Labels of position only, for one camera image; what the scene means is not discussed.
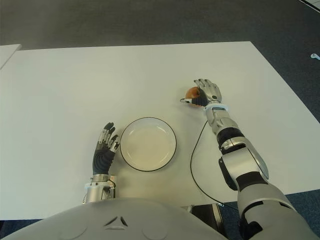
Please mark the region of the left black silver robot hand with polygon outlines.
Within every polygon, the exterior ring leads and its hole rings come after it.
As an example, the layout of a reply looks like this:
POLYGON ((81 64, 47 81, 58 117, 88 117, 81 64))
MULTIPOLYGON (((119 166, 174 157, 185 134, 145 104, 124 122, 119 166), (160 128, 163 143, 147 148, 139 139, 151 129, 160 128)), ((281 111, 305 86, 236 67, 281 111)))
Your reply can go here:
POLYGON ((101 130, 92 160, 93 175, 108 175, 116 152, 120 146, 120 137, 114 134, 113 122, 107 123, 101 130))

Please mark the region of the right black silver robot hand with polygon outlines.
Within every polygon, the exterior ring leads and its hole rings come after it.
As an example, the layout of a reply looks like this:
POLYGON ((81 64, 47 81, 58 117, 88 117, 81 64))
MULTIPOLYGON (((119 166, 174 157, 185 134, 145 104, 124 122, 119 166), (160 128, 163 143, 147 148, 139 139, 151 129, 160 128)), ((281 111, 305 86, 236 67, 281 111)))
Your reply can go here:
POLYGON ((219 87, 208 79, 195 79, 195 87, 190 88, 184 98, 180 99, 181 103, 206 107, 211 103, 221 103, 222 95, 219 87))

